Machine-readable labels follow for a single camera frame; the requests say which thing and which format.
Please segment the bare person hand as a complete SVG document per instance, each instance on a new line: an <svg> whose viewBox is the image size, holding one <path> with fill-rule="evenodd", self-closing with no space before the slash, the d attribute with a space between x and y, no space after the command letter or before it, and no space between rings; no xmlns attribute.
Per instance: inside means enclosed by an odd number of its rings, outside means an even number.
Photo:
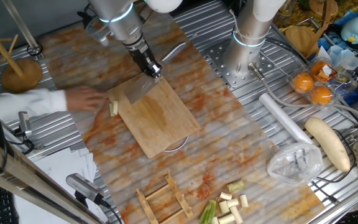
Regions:
<svg viewBox="0 0 358 224"><path fill-rule="evenodd" d="M68 111L96 111L107 100L107 94L89 86L65 90Z"/></svg>

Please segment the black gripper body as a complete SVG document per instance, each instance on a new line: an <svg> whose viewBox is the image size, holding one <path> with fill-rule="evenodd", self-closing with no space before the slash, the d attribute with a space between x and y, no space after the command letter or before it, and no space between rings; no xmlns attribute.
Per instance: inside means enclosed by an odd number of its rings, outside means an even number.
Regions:
<svg viewBox="0 0 358 224"><path fill-rule="evenodd" d="M137 47L128 48L133 61L138 64L141 70L151 70L154 64L154 55L149 48L148 43L141 43Z"/></svg>

